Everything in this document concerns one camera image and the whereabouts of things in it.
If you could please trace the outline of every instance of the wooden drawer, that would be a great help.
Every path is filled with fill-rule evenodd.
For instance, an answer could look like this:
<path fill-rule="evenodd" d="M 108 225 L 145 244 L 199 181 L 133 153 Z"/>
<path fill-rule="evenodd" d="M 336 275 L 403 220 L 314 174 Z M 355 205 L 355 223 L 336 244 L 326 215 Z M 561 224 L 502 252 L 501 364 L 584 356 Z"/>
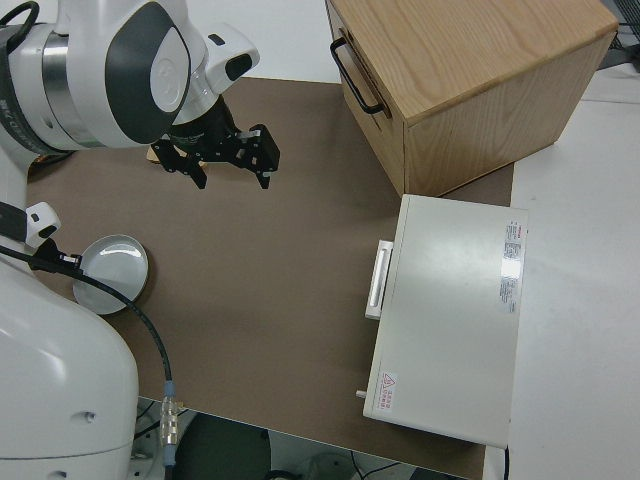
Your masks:
<path fill-rule="evenodd" d="M 430 196 L 554 143 L 617 27 L 599 0 L 327 0 L 327 11 L 345 39 L 349 108 L 398 193 Z"/>
<path fill-rule="evenodd" d="M 344 25 L 331 3 L 327 3 L 331 30 L 334 39 L 345 39 L 345 45 L 336 49 L 339 61 L 344 65 L 355 88 L 366 105 L 382 105 L 378 114 L 366 113 L 356 99 L 353 89 L 343 81 L 345 100 L 358 125 L 364 132 L 391 183 L 399 195 L 405 191 L 404 185 L 404 124 L 402 116 L 389 95 L 385 94 L 371 76 L 366 59 L 358 51 L 357 40 Z"/>

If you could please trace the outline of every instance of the black cable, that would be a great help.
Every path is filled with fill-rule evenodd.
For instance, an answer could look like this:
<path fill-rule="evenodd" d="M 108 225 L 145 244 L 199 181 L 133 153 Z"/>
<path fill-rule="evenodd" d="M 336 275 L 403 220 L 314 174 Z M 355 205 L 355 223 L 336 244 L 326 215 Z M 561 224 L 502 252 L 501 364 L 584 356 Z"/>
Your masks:
<path fill-rule="evenodd" d="M 504 480 L 509 480 L 509 468 L 511 462 L 509 461 L 509 447 L 504 450 Z"/>
<path fill-rule="evenodd" d="M 370 472 L 365 473 L 364 477 L 362 478 L 365 479 L 371 474 L 381 472 L 383 470 L 386 470 L 387 468 L 397 467 L 398 465 L 400 465 L 400 462 L 393 462 L 393 463 L 390 463 L 389 465 L 385 465 L 384 467 L 376 468 L 375 470 L 371 470 Z"/>
<path fill-rule="evenodd" d="M 6 26 L 7 23 L 16 18 L 22 12 L 26 12 L 27 10 L 30 10 L 27 20 L 20 26 L 20 29 L 7 41 L 7 54 L 13 52 L 16 48 L 18 48 L 18 46 L 20 46 L 22 42 L 24 42 L 24 39 L 27 38 L 27 35 L 35 25 L 38 14 L 40 13 L 40 5 L 38 5 L 36 2 L 25 2 L 11 10 L 4 17 L 0 18 L 0 26 Z"/>
<path fill-rule="evenodd" d="M 384 467 L 373 469 L 363 475 L 360 469 L 358 468 L 358 464 L 356 463 L 356 457 L 353 453 L 353 450 L 349 450 L 349 452 L 351 453 L 351 463 L 353 463 L 353 468 L 356 469 L 356 473 L 358 474 L 358 477 L 360 477 L 360 480 L 364 480 L 369 475 L 373 475 L 374 473 L 378 473 L 388 468 L 397 467 L 398 465 L 401 465 L 400 462 L 393 462 L 393 463 L 390 463 L 389 465 L 385 465 Z"/>
<path fill-rule="evenodd" d="M 149 406 L 148 406 L 147 408 L 145 408 L 145 409 L 142 411 L 142 413 L 136 417 L 136 422 L 137 422 L 138 420 L 140 420 L 142 417 L 144 417 L 145 413 L 147 413 L 149 410 L 151 410 L 151 407 L 153 407 L 153 404 L 154 404 L 154 403 L 156 403 L 156 402 L 154 402 L 154 401 L 152 400 L 152 401 L 151 401 L 151 403 L 149 404 Z"/>
<path fill-rule="evenodd" d="M 183 410 L 181 411 L 178 416 L 182 415 L 183 413 L 187 413 L 188 410 Z M 147 428 L 145 428 L 144 430 L 141 430 L 139 432 L 137 432 L 134 436 L 133 439 L 136 440 L 138 438 L 140 438 L 141 436 L 154 431 L 156 428 L 158 428 L 160 426 L 160 420 L 157 420 L 155 422 L 153 422 L 151 425 L 149 425 Z"/>
<path fill-rule="evenodd" d="M 360 477 L 360 480 L 364 480 L 362 472 L 360 471 L 360 469 L 358 468 L 358 464 L 356 463 L 356 457 L 353 454 L 353 450 L 349 450 L 349 452 L 351 452 L 351 463 L 353 463 L 353 468 L 356 469 L 356 473 L 358 474 L 358 477 Z"/>
<path fill-rule="evenodd" d="M 22 262 L 26 262 L 32 268 L 35 267 L 35 268 L 40 268 L 42 270 L 52 272 L 52 273 L 60 273 L 67 277 L 71 277 L 75 280 L 79 280 L 81 282 L 87 283 L 92 287 L 95 287 L 99 290 L 102 290 L 105 293 L 108 293 L 112 297 L 124 303 L 133 313 L 135 313 L 140 318 L 140 320 L 142 320 L 142 323 L 144 324 L 144 326 L 147 327 L 147 330 L 149 330 L 149 333 L 153 337 L 153 341 L 155 342 L 156 347 L 158 348 L 158 352 L 162 357 L 162 365 L 164 367 L 165 379 L 167 381 L 172 380 L 171 364 L 169 363 L 169 356 L 167 355 L 167 351 L 164 347 L 164 343 L 162 343 L 162 339 L 160 338 L 160 335 L 158 334 L 158 331 L 156 330 L 155 325 L 151 322 L 151 320 L 149 320 L 149 318 L 144 314 L 144 312 L 138 308 L 138 306 L 135 303 L 133 303 L 123 294 L 121 294 L 114 288 L 111 288 L 109 285 L 106 285 L 94 278 L 88 277 L 87 275 L 84 275 L 81 271 L 64 268 L 53 262 L 49 262 L 47 260 L 34 257 L 32 255 L 20 253 L 2 245 L 0 245 L 0 254 L 14 258 L 16 260 L 20 260 Z"/>

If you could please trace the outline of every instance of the drawer handle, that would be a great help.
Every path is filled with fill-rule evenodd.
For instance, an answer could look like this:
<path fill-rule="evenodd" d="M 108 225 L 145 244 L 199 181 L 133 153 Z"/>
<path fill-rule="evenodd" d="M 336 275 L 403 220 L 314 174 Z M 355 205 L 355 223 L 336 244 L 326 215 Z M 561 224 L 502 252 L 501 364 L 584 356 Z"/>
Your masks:
<path fill-rule="evenodd" d="M 347 69 L 345 68 L 344 64 L 338 58 L 338 54 L 336 53 L 336 50 L 338 50 L 338 48 L 346 44 L 347 44 L 347 40 L 344 37 L 340 37 L 331 43 L 331 47 L 330 47 L 331 56 L 333 57 L 333 60 L 336 62 L 336 65 L 338 65 L 338 70 L 340 70 L 340 73 L 344 77 L 345 82 L 347 82 L 347 85 L 349 85 L 349 88 L 353 92 L 353 95 L 356 97 L 356 100 L 358 101 L 360 108 L 362 108 L 362 110 L 364 110 L 365 113 L 373 115 L 374 113 L 382 112 L 384 110 L 383 103 L 378 103 L 376 105 L 367 105 L 367 102 L 362 97 L 360 90 L 358 90 L 358 87 L 356 87 L 355 83 L 353 83 L 353 80 L 349 76 L 349 73 L 347 72 Z"/>

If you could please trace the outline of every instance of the warning label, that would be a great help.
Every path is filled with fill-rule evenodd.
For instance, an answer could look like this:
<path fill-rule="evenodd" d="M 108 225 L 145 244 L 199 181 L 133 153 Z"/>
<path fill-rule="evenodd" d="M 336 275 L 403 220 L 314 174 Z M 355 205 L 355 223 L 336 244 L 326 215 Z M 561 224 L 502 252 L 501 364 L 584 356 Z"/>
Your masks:
<path fill-rule="evenodd" d="M 502 268 L 500 272 L 500 302 L 507 312 L 514 313 L 520 290 L 522 269 L 522 225 L 511 222 L 504 234 Z"/>
<path fill-rule="evenodd" d="M 376 401 L 377 410 L 382 410 L 383 412 L 392 411 L 397 383 L 397 374 L 380 372 L 380 379 L 378 380 L 378 400 Z"/>

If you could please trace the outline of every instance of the brown table surface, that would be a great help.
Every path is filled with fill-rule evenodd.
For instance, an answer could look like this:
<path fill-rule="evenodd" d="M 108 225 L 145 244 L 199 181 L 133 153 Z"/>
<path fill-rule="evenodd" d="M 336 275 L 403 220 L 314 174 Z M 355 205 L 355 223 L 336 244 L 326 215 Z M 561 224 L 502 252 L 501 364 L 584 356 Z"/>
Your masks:
<path fill-rule="evenodd" d="M 32 176 L 69 253 L 116 233 L 138 239 L 150 276 L 138 304 L 156 323 L 187 407 L 348 449 L 481 478 L 484 447 L 363 417 L 377 323 L 364 318 L 379 239 L 400 199 L 333 84 L 243 79 L 225 95 L 236 123 L 265 123 L 281 149 L 268 191 L 209 165 L 204 191 L 145 160 L 94 150 Z M 448 195 L 508 204 L 505 168 Z M 71 282 L 43 276 L 73 298 Z M 132 314 L 106 317 L 159 399 L 162 368 Z"/>

